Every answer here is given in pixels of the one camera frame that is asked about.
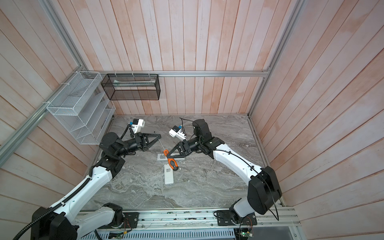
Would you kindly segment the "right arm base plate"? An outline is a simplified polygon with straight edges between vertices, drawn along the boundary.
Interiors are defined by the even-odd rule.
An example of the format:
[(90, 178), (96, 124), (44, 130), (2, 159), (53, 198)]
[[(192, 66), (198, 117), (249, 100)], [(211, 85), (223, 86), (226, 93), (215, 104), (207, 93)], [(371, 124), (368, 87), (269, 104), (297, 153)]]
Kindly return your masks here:
[(214, 212), (214, 216), (216, 217), (219, 226), (256, 226), (258, 224), (255, 214), (249, 214), (246, 217), (239, 217), (234, 211), (218, 210)]

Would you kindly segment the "long white remote control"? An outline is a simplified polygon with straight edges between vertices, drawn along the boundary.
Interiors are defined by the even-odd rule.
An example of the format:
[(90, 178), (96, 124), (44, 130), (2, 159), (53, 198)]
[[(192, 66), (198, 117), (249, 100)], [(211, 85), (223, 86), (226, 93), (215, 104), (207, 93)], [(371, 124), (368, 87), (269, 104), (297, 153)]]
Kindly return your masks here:
[[(171, 155), (171, 157), (173, 159), (175, 159), (176, 161), (184, 161), (185, 160), (185, 158), (181, 158), (181, 157), (176, 158), (176, 155)], [(167, 161), (168, 159), (167, 159), (167, 157), (164, 154), (158, 154), (157, 155), (157, 160), (158, 161)]]

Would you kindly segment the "orange handled screwdriver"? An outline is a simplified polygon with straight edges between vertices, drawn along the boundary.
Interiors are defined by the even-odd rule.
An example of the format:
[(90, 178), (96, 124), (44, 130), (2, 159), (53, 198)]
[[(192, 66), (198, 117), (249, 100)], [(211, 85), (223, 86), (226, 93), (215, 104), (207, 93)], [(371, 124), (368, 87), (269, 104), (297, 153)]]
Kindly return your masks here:
[(161, 146), (162, 146), (163, 149), (164, 149), (163, 154), (164, 154), (165, 157), (167, 158), (169, 166), (171, 167), (171, 169), (172, 169), (173, 171), (177, 171), (177, 170), (179, 169), (179, 166), (178, 166), (176, 160), (175, 160), (175, 159), (172, 159), (172, 158), (169, 158), (169, 157), (168, 157), (169, 151), (165, 149), (165, 147), (163, 146), (163, 144), (161, 143), (160, 140), (159, 140), (159, 143), (161, 144)]

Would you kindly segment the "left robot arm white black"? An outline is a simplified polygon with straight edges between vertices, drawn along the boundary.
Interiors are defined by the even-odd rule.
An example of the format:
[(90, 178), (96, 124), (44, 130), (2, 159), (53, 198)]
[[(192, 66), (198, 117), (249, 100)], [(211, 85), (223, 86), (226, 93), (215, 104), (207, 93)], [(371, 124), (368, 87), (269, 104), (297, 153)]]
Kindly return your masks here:
[(123, 141), (116, 133), (103, 136), (99, 147), (102, 158), (90, 168), (89, 174), (67, 195), (49, 208), (39, 208), (28, 225), (32, 240), (79, 240), (99, 227), (123, 224), (122, 208), (105, 204), (99, 210), (78, 218), (85, 204), (120, 172), (124, 157), (136, 151), (147, 151), (158, 140), (160, 134), (136, 133)]

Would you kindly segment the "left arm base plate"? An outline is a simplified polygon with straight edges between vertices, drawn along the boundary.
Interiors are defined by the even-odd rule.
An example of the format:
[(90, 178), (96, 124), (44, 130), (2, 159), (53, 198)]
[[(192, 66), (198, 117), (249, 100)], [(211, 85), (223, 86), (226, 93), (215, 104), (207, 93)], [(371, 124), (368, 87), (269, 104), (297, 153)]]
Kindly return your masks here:
[(138, 225), (139, 212), (121, 212), (114, 215), (111, 223), (106, 228), (135, 229)]

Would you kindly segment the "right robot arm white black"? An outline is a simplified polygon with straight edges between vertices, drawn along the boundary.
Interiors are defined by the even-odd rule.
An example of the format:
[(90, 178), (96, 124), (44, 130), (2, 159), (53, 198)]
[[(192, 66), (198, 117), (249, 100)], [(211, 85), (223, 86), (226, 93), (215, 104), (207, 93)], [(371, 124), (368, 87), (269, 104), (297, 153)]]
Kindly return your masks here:
[(247, 217), (255, 213), (264, 215), (282, 197), (282, 190), (275, 171), (267, 166), (261, 167), (251, 163), (233, 151), (223, 140), (214, 137), (204, 119), (192, 122), (194, 134), (187, 139), (181, 126), (174, 126), (169, 134), (180, 141), (164, 154), (172, 170), (178, 170), (177, 159), (185, 158), (192, 153), (202, 153), (216, 160), (235, 174), (247, 185), (245, 198), (236, 201), (228, 210), (214, 213), (220, 226), (241, 225)]

